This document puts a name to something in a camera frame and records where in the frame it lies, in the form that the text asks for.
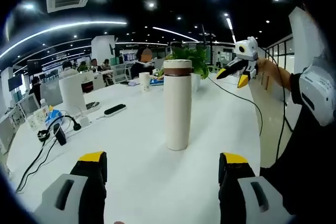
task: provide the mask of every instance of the white table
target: white table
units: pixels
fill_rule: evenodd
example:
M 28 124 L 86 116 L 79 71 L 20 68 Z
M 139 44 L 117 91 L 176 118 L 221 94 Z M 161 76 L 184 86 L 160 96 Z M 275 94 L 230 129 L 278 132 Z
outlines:
M 227 90 L 252 99 L 249 87 L 238 90 L 237 82 L 235 77 L 218 81 Z M 139 86 L 117 84 L 88 93 L 85 100 L 100 101 L 102 108 L 89 115 L 92 126 L 67 133 L 68 143 L 56 144 L 48 164 L 29 178 L 24 193 L 19 195 L 29 210 L 36 209 L 42 192 L 61 174 L 69 173 L 80 156 L 101 150 L 108 157 L 106 223 L 219 223 L 219 154 L 240 154 L 259 174 L 254 106 L 224 92 L 210 80 L 201 81 L 193 96 L 190 144 L 179 152 L 165 147 L 163 86 L 142 94 Z M 96 119 L 105 109 L 120 103 L 127 105 L 125 111 Z M 13 187 L 40 147 L 36 132 L 23 124 L 7 161 L 13 172 Z

